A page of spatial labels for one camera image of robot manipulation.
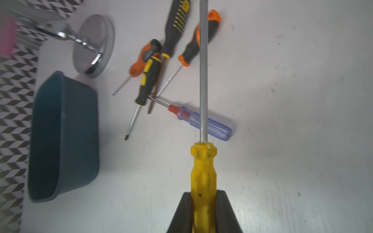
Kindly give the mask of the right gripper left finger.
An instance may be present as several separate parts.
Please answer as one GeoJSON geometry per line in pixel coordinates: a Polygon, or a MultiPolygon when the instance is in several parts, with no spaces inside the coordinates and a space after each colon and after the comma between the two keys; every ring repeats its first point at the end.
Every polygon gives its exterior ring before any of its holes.
{"type": "Polygon", "coordinates": [[[190,192],[183,193],[166,233],[192,233],[192,198],[190,192]]]}

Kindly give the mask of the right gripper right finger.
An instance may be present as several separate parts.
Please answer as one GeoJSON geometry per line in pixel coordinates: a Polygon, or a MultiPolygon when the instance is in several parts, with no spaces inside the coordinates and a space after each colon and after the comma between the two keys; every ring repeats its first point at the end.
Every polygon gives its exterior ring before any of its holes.
{"type": "Polygon", "coordinates": [[[217,233],[243,233],[228,196],[223,190],[217,190],[215,222],[217,233]]]}

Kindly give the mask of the yellow handle screwdriver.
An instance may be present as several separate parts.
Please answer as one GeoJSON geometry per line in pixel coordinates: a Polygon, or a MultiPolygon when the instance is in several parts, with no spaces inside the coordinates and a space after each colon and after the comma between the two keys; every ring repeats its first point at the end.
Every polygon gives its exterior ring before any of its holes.
{"type": "Polygon", "coordinates": [[[215,232],[216,147],[208,142],[208,1],[200,1],[200,141],[191,148],[192,232],[215,232]]]}

